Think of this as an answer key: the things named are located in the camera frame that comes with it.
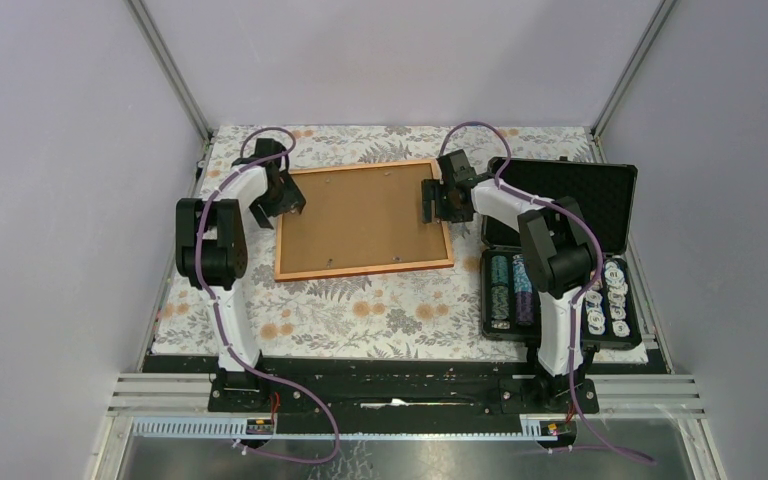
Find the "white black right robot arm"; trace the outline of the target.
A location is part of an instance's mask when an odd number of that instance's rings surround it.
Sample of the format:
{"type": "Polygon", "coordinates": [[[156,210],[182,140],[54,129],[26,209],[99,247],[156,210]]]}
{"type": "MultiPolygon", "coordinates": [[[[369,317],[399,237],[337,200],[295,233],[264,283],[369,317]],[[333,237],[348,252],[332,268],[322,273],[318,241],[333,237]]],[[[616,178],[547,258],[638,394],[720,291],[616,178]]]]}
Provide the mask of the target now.
{"type": "Polygon", "coordinates": [[[602,265],[598,240],[570,197],[552,200],[519,190],[499,174],[480,174],[462,150],[436,163],[440,179],[421,184],[423,222],[462,223],[481,214],[519,234],[541,309],[539,368],[531,390],[539,407],[557,412],[572,400],[584,362],[581,309],[602,265]]]}

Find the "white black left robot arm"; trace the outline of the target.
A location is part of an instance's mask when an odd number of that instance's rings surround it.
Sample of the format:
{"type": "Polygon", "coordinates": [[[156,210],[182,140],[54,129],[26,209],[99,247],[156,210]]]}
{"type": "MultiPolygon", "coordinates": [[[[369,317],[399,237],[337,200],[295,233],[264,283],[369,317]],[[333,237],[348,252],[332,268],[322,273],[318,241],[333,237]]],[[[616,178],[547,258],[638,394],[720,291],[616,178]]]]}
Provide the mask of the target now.
{"type": "Polygon", "coordinates": [[[269,401],[267,376],[255,369],[262,350],[247,311],[242,279],[248,267],[243,216],[269,229],[284,214],[299,214],[306,199],[289,172],[291,148],[257,131],[248,137],[228,177],[205,198],[181,198],[175,207],[175,266],[208,305],[219,342],[212,382],[215,397],[232,395],[248,411],[269,401]]]}

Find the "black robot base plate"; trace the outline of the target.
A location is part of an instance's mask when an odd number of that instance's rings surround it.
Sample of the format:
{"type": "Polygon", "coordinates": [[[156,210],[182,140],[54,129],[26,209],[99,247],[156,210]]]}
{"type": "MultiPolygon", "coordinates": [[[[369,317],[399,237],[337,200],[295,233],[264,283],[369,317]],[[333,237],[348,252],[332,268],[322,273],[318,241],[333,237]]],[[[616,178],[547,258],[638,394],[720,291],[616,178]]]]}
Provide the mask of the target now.
{"type": "Polygon", "coordinates": [[[513,433],[520,416],[570,420],[596,414],[592,380],[575,386],[537,363],[265,358],[263,377],[218,370],[211,413],[263,414],[283,434],[513,433]]]}

